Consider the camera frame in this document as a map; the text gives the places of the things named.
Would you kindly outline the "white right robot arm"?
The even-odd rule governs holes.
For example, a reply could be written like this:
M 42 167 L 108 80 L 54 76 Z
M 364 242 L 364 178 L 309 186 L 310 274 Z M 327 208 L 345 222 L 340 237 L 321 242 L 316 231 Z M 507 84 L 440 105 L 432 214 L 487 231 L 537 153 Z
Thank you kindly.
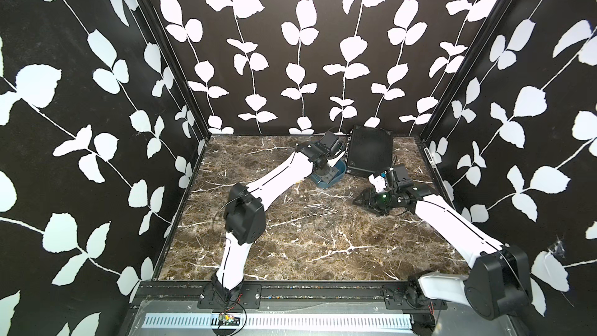
M 475 227 L 426 184 L 382 192 L 367 188 L 353 204 L 378 216 L 385 216 L 394 208 L 413 212 L 466 261 L 470 268 L 468 275 L 429 272 L 418 276 L 414 288 L 425 298 L 466 305 L 487 320 L 514 313 L 532 303 L 527 254 Z

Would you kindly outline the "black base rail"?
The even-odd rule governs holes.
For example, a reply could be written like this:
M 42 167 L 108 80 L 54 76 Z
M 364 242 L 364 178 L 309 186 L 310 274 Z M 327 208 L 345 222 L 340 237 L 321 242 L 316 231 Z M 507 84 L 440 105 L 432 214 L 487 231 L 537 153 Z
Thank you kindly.
M 429 299 L 412 282 L 334 282 L 334 281 L 246 281 L 231 298 L 217 294 L 210 281 L 150 281 L 142 282 L 133 299 L 143 301 L 189 301 L 200 309 L 221 309 L 234 301 L 246 309 L 263 310 L 267 302 L 356 302 L 380 303 L 384 310 L 421 313 L 445 310 L 455 300 Z

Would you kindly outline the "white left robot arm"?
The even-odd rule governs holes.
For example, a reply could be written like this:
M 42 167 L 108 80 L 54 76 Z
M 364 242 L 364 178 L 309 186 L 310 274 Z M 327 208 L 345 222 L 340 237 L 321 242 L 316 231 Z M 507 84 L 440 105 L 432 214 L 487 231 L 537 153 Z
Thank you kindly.
M 212 277 L 219 295 L 236 297 L 244 280 L 244 267 L 253 243 L 266 229 L 266 211 L 292 185 L 322 170 L 331 172 L 345 154 L 345 144 L 331 133 L 305 142 L 271 172 L 248 185 L 235 184 L 225 204 L 225 250 L 222 264 Z

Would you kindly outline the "teal plastic storage box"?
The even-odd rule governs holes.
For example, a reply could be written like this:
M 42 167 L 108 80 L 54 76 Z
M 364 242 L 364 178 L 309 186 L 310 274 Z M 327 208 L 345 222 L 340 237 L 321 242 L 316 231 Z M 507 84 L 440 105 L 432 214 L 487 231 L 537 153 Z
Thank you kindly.
M 339 160 L 333 167 L 327 166 L 324 169 L 316 170 L 309 176 L 309 179 L 317 188 L 328 189 L 337 184 L 346 174 L 347 166 L 343 160 Z

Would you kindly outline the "white perforated strip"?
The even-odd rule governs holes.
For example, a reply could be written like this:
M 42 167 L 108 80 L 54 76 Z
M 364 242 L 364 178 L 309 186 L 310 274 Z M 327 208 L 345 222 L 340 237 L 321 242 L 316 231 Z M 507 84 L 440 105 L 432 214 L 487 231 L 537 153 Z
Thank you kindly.
M 233 314 L 221 317 L 210 313 L 147 313 L 141 328 L 398 333 L 411 331 L 412 321 L 407 314 Z

